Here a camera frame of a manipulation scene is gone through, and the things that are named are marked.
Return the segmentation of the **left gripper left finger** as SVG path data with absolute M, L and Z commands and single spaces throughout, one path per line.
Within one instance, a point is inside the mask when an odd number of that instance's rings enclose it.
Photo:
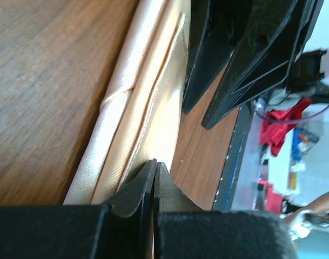
M 0 258 L 151 258 L 156 167 L 97 205 L 0 207 Z

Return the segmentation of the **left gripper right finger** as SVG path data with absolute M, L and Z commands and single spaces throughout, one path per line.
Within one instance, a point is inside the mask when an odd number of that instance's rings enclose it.
M 155 174 L 155 258 L 297 258 L 288 228 L 263 211 L 205 211 L 173 182 L 165 163 Z

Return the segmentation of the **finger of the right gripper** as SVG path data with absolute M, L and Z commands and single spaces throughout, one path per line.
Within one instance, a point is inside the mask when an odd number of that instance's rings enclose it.
M 241 40 L 251 13 L 249 0 L 191 2 L 189 57 L 182 111 L 188 114 L 210 87 Z
M 212 129 L 234 108 L 287 82 L 323 1 L 254 1 L 241 40 L 202 120 Z

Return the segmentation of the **peach satin napkin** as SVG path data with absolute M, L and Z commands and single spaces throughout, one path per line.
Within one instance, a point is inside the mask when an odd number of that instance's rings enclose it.
M 175 153 L 190 35 L 190 1 L 140 1 L 63 201 L 98 204 Z

